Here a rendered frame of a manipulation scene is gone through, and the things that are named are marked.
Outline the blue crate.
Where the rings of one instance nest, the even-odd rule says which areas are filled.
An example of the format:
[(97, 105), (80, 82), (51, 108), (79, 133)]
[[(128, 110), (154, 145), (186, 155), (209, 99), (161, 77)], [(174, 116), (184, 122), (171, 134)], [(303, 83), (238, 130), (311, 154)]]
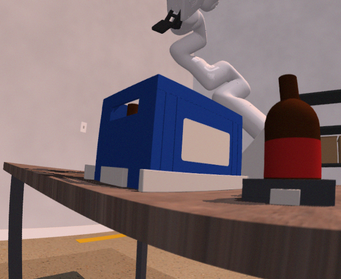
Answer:
[(94, 180), (101, 166), (127, 168), (134, 189), (140, 169), (241, 176), (242, 116), (157, 74), (103, 100)]

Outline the brown bottle with red label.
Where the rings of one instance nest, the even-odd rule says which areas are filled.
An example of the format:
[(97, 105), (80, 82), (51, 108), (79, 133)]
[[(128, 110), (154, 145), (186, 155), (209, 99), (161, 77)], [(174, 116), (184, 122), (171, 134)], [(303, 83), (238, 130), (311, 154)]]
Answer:
[(321, 180), (320, 122), (299, 99), (297, 77), (279, 77), (280, 100), (264, 123), (264, 179)]

